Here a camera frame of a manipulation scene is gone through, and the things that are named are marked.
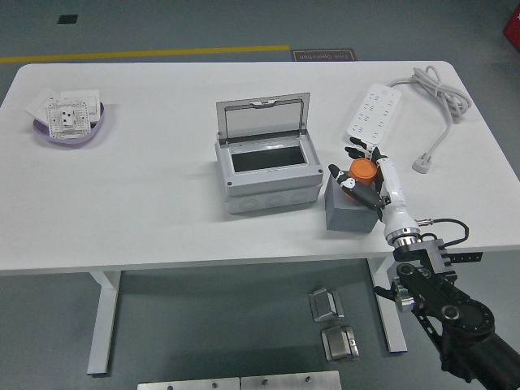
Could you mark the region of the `robot right hand white shell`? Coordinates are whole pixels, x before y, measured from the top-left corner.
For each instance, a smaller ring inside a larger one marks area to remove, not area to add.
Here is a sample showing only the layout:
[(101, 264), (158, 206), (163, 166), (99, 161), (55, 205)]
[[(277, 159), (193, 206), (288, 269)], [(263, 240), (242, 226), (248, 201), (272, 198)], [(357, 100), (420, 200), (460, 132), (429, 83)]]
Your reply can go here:
[(324, 194), (327, 230), (368, 233), (380, 220), (389, 245), (418, 242), (420, 229), (406, 209), (393, 162), (376, 145), (353, 136), (349, 141), (351, 145), (345, 148), (353, 160), (349, 169), (328, 166)]

